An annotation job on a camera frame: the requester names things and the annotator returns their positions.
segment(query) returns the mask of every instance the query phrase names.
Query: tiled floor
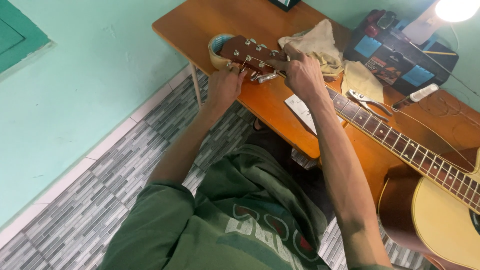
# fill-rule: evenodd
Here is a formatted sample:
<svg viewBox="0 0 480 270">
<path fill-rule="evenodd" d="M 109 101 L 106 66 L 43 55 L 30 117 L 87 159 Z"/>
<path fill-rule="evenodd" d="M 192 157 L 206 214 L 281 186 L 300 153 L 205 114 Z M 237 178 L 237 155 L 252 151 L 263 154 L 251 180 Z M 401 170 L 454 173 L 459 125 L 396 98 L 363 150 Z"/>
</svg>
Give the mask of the tiled floor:
<svg viewBox="0 0 480 270">
<path fill-rule="evenodd" d="M 205 98 L 207 77 L 198 75 Z M 190 76 L 0 250 L 0 270 L 95 269 L 152 168 L 197 111 Z M 184 186 L 195 194 L 208 166 L 244 142 L 253 120 L 239 103 L 230 107 L 208 133 Z M 383 237 L 392 262 L 411 269 L 422 263 L 418 253 Z M 333 270 L 346 269 L 336 222 L 320 255 Z"/>
</svg>

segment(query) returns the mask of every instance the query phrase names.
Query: light bulb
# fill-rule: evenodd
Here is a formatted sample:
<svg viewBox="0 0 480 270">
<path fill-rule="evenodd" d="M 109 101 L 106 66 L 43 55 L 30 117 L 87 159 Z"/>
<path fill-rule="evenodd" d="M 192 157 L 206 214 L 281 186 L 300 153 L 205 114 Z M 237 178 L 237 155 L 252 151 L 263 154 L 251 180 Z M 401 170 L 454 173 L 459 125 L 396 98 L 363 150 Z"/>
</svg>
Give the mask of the light bulb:
<svg viewBox="0 0 480 270">
<path fill-rule="evenodd" d="M 471 18 L 480 7 L 480 0 L 440 0 L 435 7 L 438 17 L 448 22 Z"/>
</svg>

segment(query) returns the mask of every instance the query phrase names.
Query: hand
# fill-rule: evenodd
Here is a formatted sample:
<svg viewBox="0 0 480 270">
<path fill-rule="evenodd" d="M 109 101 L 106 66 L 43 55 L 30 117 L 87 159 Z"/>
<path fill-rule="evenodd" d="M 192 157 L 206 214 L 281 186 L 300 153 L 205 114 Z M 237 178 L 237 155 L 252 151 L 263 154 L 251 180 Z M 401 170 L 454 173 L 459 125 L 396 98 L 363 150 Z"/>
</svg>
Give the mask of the hand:
<svg viewBox="0 0 480 270">
<path fill-rule="evenodd" d="M 286 61 L 285 54 L 290 57 L 290 61 Z M 292 89 L 295 95 L 306 104 L 328 96 L 320 62 L 317 59 L 307 56 L 289 43 L 283 47 L 282 55 L 285 61 L 269 60 L 266 63 L 287 72 L 285 85 Z"/>
<path fill-rule="evenodd" d="M 246 74 L 246 71 L 240 73 L 235 64 L 214 72 L 208 78 L 208 96 L 202 109 L 213 113 L 214 117 L 221 117 L 240 95 Z"/>
</svg>

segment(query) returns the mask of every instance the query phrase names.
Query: guitar neck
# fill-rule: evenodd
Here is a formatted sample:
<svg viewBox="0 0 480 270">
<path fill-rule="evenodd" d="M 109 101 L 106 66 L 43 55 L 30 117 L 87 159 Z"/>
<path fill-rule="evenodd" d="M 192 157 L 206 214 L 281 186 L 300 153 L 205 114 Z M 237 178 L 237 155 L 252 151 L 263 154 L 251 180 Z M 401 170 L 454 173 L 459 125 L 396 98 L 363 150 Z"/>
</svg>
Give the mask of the guitar neck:
<svg viewBox="0 0 480 270">
<path fill-rule="evenodd" d="M 378 120 L 347 97 L 327 87 L 336 113 L 480 214 L 480 184 L 401 132 Z"/>
</svg>

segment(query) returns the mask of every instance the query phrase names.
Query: guitar headstock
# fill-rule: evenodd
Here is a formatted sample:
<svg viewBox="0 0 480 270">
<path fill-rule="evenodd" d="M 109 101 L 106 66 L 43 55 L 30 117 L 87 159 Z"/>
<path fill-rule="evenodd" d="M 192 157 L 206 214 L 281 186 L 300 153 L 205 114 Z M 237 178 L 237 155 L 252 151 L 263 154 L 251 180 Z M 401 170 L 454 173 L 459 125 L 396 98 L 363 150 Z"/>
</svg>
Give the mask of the guitar headstock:
<svg viewBox="0 0 480 270">
<path fill-rule="evenodd" d="M 257 44 L 254 40 L 242 35 L 227 40 L 220 51 L 220 56 L 230 59 L 235 63 L 243 64 L 259 75 L 271 74 L 275 69 L 265 64 L 270 59 L 280 60 L 277 50 L 270 50 L 264 45 Z"/>
</svg>

